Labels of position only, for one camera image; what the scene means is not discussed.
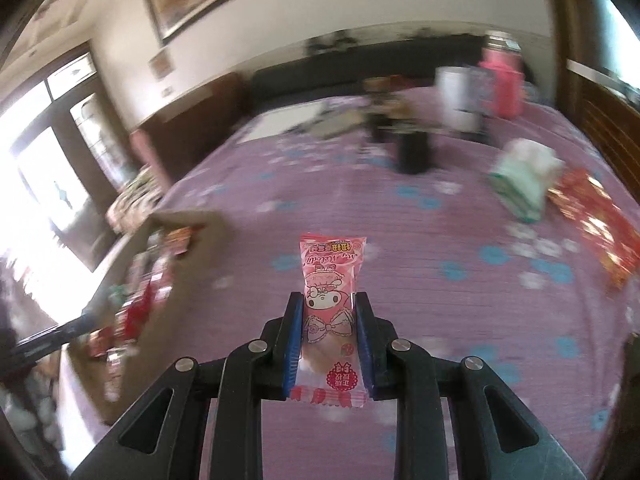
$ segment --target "snack package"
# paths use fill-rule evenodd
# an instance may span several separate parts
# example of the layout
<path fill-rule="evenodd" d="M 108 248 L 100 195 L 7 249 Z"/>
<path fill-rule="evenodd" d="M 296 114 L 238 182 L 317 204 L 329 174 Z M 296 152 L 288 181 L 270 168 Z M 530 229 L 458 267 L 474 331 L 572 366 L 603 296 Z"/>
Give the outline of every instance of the snack package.
<path fill-rule="evenodd" d="M 622 288 L 640 265 L 640 234 L 602 184 L 578 168 L 567 171 L 548 196 L 591 243 L 613 285 Z"/>
<path fill-rule="evenodd" d="M 107 352 L 107 377 L 104 381 L 104 398 L 116 402 L 120 398 L 122 375 L 124 374 L 126 347 L 110 348 Z"/>
<path fill-rule="evenodd" d="M 151 269 L 151 293 L 153 308 L 161 306 L 174 286 L 174 256 L 170 250 L 162 250 Z"/>
<path fill-rule="evenodd" d="M 159 256 L 163 243 L 164 230 L 162 228 L 151 233 L 149 238 L 146 240 L 146 250 L 150 253 L 152 260 L 155 260 Z"/>
<path fill-rule="evenodd" d="M 175 256 L 179 256 L 189 250 L 191 235 L 193 235 L 193 229 L 191 227 L 182 227 L 169 232 L 164 243 L 172 250 Z"/>
<path fill-rule="evenodd" d="M 149 253 L 138 253 L 133 257 L 133 260 L 127 271 L 127 285 L 125 286 L 125 293 L 130 296 L 134 294 L 140 288 L 140 280 L 146 273 L 146 268 L 149 264 Z"/>
<path fill-rule="evenodd" d="M 103 357 L 107 350 L 113 346 L 113 327 L 106 326 L 95 332 L 91 332 L 87 345 L 90 357 Z"/>
<path fill-rule="evenodd" d="M 125 285 L 111 285 L 109 288 L 109 304 L 112 312 L 119 311 L 127 301 L 127 291 Z"/>
<path fill-rule="evenodd" d="M 305 304 L 294 400 L 345 408 L 367 400 L 352 298 L 365 242 L 319 235 L 300 239 Z"/>

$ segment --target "small framed picture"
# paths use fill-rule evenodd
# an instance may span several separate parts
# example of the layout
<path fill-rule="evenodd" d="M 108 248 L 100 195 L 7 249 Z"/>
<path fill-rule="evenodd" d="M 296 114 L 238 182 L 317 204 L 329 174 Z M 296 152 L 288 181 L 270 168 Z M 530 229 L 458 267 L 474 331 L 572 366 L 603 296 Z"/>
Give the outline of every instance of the small framed picture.
<path fill-rule="evenodd" d="M 162 81 L 162 79 L 174 71 L 174 64 L 171 62 L 167 49 L 162 49 L 151 58 L 149 68 L 158 81 Z"/>

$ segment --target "purple bedsheet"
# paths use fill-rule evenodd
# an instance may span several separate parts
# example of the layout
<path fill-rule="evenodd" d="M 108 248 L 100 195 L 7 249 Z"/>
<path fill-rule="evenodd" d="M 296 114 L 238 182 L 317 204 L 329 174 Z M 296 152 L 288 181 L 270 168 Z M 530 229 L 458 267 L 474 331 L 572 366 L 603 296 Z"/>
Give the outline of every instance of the purple bedsheet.
<path fill-rule="evenodd" d="M 433 89 L 406 95 L 420 117 L 438 118 Z M 490 131 L 497 146 L 526 137 L 588 168 L 639 226 L 636 202 L 557 111 L 527 104 L 516 121 L 491 120 Z M 484 177 L 498 148 L 438 137 L 438 167 L 405 176 L 363 130 L 328 141 L 279 136 L 237 144 L 243 132 L 160 205 L 219 210 L 235 231 L 185 306 L 168 363 L 225 356 L 280 316 L 290 291 L 303 287 L 301 233 L 366 236 L 358 289 L 376 315 L 432 355 L 485 359 L 588 470 L 622 375 L 622 345 L 638 306 L 635 279 L 607 292 L 594 253 L 551 204 L 539 224 L 514 221 Z M 265 478 L 392 478 L 395 420 L 394 401 L 360 410 L 264 402 Z M 206 463 L 207 448 L 204 455 Z"/>

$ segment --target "metal screw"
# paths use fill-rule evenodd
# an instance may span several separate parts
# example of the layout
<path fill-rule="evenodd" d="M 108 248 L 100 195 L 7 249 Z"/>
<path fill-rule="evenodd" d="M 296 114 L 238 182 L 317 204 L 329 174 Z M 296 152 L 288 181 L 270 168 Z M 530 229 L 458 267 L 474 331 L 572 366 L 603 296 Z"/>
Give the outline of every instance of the metal screw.
<path fill-rule="evenodd" d="M 391 342 L 391 348 L 398 352 L 406 352 L 409 348 L 411 348 L 411 342 L 406 339 L 394 339 Z"/>
<path fill-rule="evenodd" d="M 175 364 L 175 369 L 179 372 L 188 372 L 193 368 L 193 359 L 189 359 L 188 357 L 183 357 L 182 359 L 178 359 L 178 362 Z"/>
<path fill-rule="evenodd" d="M 267 349 L 266 341 L 262 339 L 256 339 L 255 341 L 251 341 L 249 343 L 249 350 L 254 354 L 259 354 L 260 352 L 264 352 Z"/>
<path fill-rule="evenodd" d="M 465 366 L 469 368 L 469 370 L 481 370 L 484 363 L 479 357 L 467 357 L 465 359 Z"/>

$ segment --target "red packaging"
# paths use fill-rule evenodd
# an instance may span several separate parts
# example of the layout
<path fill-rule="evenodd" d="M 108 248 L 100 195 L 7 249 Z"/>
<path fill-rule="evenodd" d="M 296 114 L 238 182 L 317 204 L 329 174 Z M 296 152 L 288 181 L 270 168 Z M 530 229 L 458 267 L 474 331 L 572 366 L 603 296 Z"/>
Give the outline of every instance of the red packaging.
<path fill-rule="evenodd" d="M 182 227 L 171 231 L 164 241 L 167 247 L 171 248 L 175 256 L 184 254 L 189 250 L 193 229 L 191 227 Z"/>
<path fill-rule="evenodd" d="M 122 306 L 116 314 L 115 338 L 119 344 L 132 343 L 138 340 L 146 320 L 151 313 L 152 285 L 148 275 L 138 291 Z"/>
<path fill-rule="evenodd" d="M 113 327 L 106 326 L 89 336 L 88 352 L 91 357 L 103 357 L 113 346 Z"/>
<path fill-rule="evenodd" d="M 587 170 L 567 171 L 549 198 L 590 241 L 613 284 L 622 287 L 640 264 L 640 235 Z"/>
<path fill-rule="evenodd" d="M 300 239 L 305 304 L 294 400 L 348 408 L 366 402 L 351 297 L 365 243 L 319 235 Z"/>
<path fill-rule="evenodd" d="M 126 347 L 110 348 L 107 352 L 107 377 L 104 383 L 104 398 L 109 402 L 116 402 L 120 398 L 126 357 Z"/>

